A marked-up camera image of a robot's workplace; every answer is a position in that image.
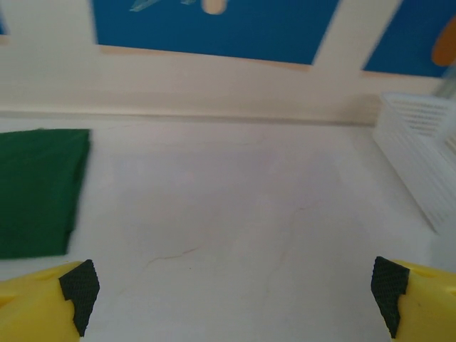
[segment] floor crack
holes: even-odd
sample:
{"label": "floor crack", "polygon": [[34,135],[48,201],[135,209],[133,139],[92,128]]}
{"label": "floor crack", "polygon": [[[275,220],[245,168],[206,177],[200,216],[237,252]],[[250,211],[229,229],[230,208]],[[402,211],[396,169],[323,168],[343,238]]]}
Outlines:
{"label": "floor crack", "polygon": [[288,227],[290,229],[288,239],[286,240],[286,243],[285,243],[285,246],[283,248],[283,251],[280,254],[279,262],[272,269],[272,271],[269,273],[268,277],[266,278],[266,290],[265,290],[264,296],[263,296],[263,306],[266,305],[266,300],[268,299],[268,297],[269,297],[269,295],[271,293],[270,287],[271,287],[271,282],[272,282],[272,279],[274,278],[275,273],[280,270],[280,268],[282,267],[282,265],[284,264],[285,260],[287,259],[288,255],[289,255],[290,248],[291,248],[291,245],[293,244],[294,235],[295,235],[295,231],[296,231],[296,228],[294,228],[294,223],[296,221],[297,214],[299,212],[304,212],[304,211],[306,211],[308,209],[311,209],[311,208],[315,207],[316,205],[319,205],[320,202],[321,202],[321,200],[317,200],[317,201],[315,201],[314,203],[311,203],[308,206],[299,207],[299,208],[295,209],[291,213],[289,224],[288,224]]}

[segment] green fabric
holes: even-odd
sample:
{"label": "green fabric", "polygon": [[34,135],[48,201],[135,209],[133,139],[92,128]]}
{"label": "green fabric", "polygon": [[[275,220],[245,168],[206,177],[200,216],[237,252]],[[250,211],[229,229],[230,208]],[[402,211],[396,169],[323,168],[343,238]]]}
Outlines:
{"label": "green fabric", "polygon": [[0,134],[0,259],[67,252],[89,130]]}

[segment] clear plastic object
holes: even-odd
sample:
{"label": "clear plastic object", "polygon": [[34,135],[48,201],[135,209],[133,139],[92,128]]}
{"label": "clear plastic object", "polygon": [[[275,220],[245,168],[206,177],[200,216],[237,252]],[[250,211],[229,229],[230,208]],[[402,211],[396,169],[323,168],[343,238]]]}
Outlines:
{"label": "clear plastic object", "polygon": [[456,225],[456,103],[401,93],[382,101],[374,140],[434,229]]}

